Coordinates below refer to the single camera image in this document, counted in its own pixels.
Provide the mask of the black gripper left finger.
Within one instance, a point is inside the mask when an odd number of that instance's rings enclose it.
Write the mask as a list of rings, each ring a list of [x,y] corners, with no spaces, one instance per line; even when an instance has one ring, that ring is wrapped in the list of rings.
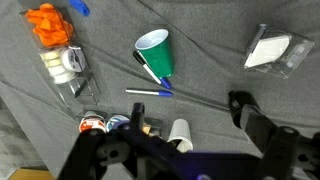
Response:
[[[130,123],[134,127],[141,129],[143,127],[143,123],[144,123],[144,115],[145,115],[144,104],[143,103],[135,103],[133,105]]]

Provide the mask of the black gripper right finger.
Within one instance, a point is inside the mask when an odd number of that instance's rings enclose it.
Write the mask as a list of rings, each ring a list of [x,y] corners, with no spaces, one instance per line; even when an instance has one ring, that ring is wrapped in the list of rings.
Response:
[[[230,91],[228,106],[233,124],[254,144],[268,144],[276,126],[261,111],[255,98],[245,91]]]

